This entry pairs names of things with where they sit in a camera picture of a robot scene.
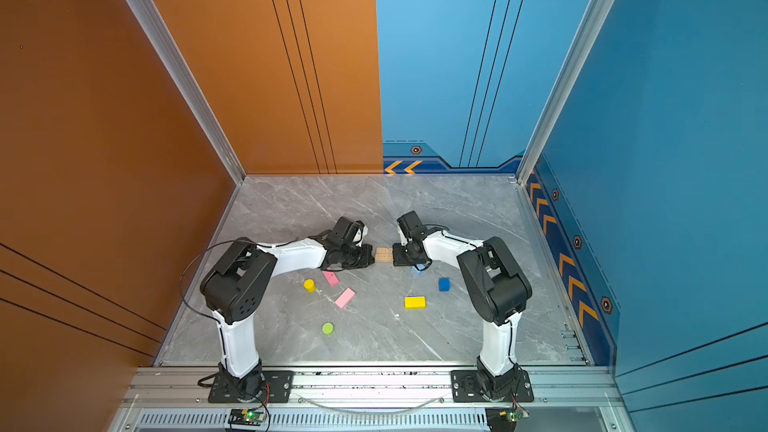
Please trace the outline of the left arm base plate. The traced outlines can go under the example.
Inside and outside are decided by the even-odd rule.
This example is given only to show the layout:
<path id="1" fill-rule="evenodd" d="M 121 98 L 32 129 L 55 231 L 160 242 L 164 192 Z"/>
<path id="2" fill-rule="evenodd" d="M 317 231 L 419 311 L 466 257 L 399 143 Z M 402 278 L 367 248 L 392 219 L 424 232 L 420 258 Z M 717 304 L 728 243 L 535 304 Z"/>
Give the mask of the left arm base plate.
<path id="1" fill-rule="evenodd" d="M 257 386 L 244 391 L 234 381 L 225 378 L 222 372 L 213 377 L 207 401 L 213 404 L 244 403 L 259 405 L 287 404 L 289 402 L 294 374 L 289 370 L 272 370 L 260 373 Z"/>

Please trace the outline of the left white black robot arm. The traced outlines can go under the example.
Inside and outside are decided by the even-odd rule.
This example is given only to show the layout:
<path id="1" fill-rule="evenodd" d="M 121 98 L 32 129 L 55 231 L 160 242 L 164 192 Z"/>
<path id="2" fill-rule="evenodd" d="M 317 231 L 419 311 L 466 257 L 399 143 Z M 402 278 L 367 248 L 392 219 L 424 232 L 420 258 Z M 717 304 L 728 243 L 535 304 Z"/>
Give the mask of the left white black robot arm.
<path id="1" fill-rule="evenodd" d="M 267 379 L 257 351 L 253 318 L 270 280 L 304 269 L 342 271 L 374 263 L 367 227 L 346 217 L 330 230 L 279 244 L 259 244 L 247 237 L 231 242 L 200 284 L 216 322 L 221 359 L 214 381 L 240 402 L 266 399 Z"/>

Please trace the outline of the engraved wooden plank block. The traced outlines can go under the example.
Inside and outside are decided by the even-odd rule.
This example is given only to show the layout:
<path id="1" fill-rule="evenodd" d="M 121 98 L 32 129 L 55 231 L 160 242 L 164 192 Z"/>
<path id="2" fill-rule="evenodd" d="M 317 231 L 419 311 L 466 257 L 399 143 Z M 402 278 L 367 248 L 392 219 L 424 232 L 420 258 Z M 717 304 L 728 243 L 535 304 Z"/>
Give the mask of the engraved wooden plank block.
<path id="1" fill-rule="evenodd" d="M 393 263 L 393 256 L 391 254 L 376 254 L 375 255 L 375 262 L 376 263 L 383 263 L 383 264 L 392 264 Z"/>

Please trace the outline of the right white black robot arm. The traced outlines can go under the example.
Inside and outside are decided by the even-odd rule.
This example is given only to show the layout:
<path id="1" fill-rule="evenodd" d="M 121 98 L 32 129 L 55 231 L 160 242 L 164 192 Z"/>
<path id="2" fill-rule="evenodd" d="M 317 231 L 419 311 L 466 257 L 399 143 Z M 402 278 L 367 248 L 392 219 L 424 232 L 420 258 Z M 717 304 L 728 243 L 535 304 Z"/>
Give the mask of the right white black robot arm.
<path id="1" fill-rule="evenodd" d="M 442 262 L 460 270 L 472 306 L 483 320 L 475 373 L 478 393 L 488 401 L 533 402 L 529 374 L 516 353 L 519 323 L 533 287 L 506 243 L 499 237 L 479 241 L 434 230 L 403 235 L 392 253 L 396 267 L 426 268 Z"/>

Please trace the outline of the light pink rectangular block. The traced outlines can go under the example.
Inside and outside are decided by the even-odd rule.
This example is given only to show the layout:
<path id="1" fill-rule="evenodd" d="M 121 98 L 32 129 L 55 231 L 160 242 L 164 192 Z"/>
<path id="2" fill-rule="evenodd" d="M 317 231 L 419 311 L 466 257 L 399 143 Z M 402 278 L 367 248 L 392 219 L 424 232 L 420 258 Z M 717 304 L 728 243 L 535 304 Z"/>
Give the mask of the light pink rectangular block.
<path id="1" fill-rule="evenodd" d="M 344 309 L 355 297 L 356 293 L 351 288 L 346 288 L 341 295 L 335 300 L 335 305 L 340 308 Z"/>

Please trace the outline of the dark pink rectangular block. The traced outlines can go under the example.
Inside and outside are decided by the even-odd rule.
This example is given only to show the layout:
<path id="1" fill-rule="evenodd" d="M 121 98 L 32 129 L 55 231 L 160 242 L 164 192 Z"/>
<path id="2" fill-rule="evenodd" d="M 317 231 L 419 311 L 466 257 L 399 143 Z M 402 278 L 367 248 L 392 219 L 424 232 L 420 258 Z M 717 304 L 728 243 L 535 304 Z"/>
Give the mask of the dark pink rectangular block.
<path id="1" fill-rule="evenodd" d="M 328 282 L 330 287 L 336 287 L 339 285 L 340 281 L 337 277 L 337 275 L 334 272 L 331 271 L 324 271 L 323 276 Z"/>

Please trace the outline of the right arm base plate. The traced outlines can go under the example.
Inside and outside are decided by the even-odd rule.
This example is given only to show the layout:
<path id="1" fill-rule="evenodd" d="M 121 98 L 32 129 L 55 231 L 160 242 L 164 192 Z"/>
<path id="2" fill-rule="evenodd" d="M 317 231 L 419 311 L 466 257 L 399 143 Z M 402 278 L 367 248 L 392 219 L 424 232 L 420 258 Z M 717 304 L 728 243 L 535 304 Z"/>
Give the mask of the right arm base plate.
<path id="1" fill-rule="evenodd" d="M 501 376 L 492 376 L 485 370 L 453 370 L 450 376 L 453 400 L 457 403 L 532 403 L 535 400 L 529 374 L 520 368 Z"/>

